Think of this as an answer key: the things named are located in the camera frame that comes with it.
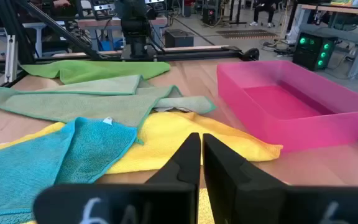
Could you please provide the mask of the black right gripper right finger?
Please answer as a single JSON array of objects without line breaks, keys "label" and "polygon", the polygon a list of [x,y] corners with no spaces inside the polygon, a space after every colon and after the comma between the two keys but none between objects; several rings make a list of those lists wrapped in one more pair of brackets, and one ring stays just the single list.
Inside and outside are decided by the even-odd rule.
[{"label": "black right gripper right finger", "polygon": [[285,184],[211,134],[203,169],[216,223],[358,223],[358,187]]}]

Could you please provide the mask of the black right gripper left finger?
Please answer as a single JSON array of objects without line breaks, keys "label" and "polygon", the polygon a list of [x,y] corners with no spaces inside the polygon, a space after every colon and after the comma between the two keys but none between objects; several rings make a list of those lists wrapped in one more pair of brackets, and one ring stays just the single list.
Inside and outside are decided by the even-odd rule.
[{"label": "black right gripper left finger", "polygon": [[196,223],[201,139],[191,133],[143,184],[62,184],[41,192],[37,223]]}]

